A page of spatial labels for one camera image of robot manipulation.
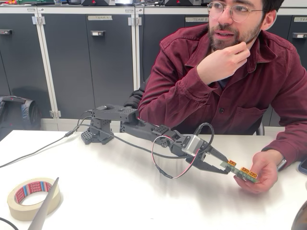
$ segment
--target green circuit board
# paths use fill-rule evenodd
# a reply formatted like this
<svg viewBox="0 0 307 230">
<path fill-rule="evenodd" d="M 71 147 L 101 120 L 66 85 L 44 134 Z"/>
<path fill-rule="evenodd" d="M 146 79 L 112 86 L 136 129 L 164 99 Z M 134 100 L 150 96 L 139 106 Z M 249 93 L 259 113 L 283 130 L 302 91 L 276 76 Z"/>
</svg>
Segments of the green circuit board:
<svg viewBox="0 0 307 230">
<path fill-rule="evenodd" d="M 238 178 L 241 178 L 241 179 L 243 179 L 243 180 L 249 180 L 249 181 L 252 181 L 253 183 L 256 183 L 256 182 L 258 182 L 258 180 L 256 179 L 257 178 L 257 175 L 255 174 L 255 173 L 252 173 L 252 172 L 249 172 L 247 169 L 245 169 L 245 168 L 242 168 L 241 170 L 239 170 L 239 169 L 237 169 L 235 166 L 233 166 L 233 164 L 231 165 L 231 164 L 229 164 L 228 162 L 222 162 L 221 163 L 221 166 L 222 167 L 224 167 L 224 168 L 226 168 L 227 169 L 227 167 L 228 168 L 230 168 L 231 169 L 231 171 L 238 177 Z"/>
</svg>

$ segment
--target eyeglass frame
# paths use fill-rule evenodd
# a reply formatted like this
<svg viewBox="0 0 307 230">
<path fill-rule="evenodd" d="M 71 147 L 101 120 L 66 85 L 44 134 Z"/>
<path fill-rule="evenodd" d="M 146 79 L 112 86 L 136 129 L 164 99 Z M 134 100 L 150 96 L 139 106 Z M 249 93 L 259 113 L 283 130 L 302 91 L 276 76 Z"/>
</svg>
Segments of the eyeglass frame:
<svg viewBox="0 0 307 230">
<path fill-rule="evenodd" d="M 217 1 L 212 1 L 212 2 L 210 2 L 210 3 L 208 4 L 208 6 L 209 6 L 210 4 L 212 4 L 212 3 L 218 3 L 218 4 L 220 4 L 220 5 L 223 7 L 223 11 L 222 11 L 221 15 L 224 13 L 225 8 L 230 8 L 230 12 L 232 12 L 232 8 L 235 7 L 235 6 L 243 6 L 243 7 L 247 8 L 247 10 L 248 10 L 248 16 L 246 17 L 246 19 L 249 17 L 250 12 L 259 12 L 259 11 L 267 12 L 266 10 L 250 10 L 247 6 L 244 6 L 244 5 L 234 5 L 234 6 L 232 6 L 232 7 L 230 7 L 230 6 L 223 6 L 222 3 L 217 2 Z"/>
</svg>

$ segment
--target glasses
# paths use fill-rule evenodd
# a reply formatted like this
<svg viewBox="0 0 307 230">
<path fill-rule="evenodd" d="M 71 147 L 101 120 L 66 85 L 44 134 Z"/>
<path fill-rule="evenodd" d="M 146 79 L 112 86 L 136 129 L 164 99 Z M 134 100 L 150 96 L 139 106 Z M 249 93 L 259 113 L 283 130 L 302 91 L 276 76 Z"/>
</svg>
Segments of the glasses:
<svg viewBox="0 0 307 230">
<path fill-rule="evenodd" d="M 209 16 L 214 19 L 218 19 L 224 12 L 225 8 L 230 8 L 231 18 L 237 23 L 244 22 L 248 18 L 250 12 L 255 12 L 243 5 L 226 7 L 223 6 L 221 3 L 214 1 L 208 4 Z"/>
</svg>

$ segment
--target dark undershirt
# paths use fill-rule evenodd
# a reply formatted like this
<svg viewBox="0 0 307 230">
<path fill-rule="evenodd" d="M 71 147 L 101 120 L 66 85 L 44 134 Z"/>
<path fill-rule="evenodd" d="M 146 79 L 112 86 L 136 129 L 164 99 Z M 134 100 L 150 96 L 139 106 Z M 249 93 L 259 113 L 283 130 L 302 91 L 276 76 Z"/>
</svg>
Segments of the dark undershirt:
<svg viewBox="0 0 307 230">
<path fill-rule="evenodd" d="M 217 82 L 220 84 L 221 88 L 224 89 L 228 81 L 229 81 L 229 78 L 225 78 L 223 80 L 218 80 Z"/>
</svg>

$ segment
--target shirt pocket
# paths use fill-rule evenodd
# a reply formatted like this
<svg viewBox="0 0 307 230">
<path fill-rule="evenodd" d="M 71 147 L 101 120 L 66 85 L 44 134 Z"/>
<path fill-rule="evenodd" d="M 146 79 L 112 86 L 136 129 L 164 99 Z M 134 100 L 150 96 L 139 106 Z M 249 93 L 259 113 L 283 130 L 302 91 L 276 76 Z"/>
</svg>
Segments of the shirt pocket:
<svg viewBox="0 0 307 230">
<path fill-rule="evenodd" d="M 230 132 L 236 134 L 244 134 L 251 128 L 265 113 L 267 109 L 242 108 L 236 109 L 235 117 L 230 126 Z"/>
</svg>

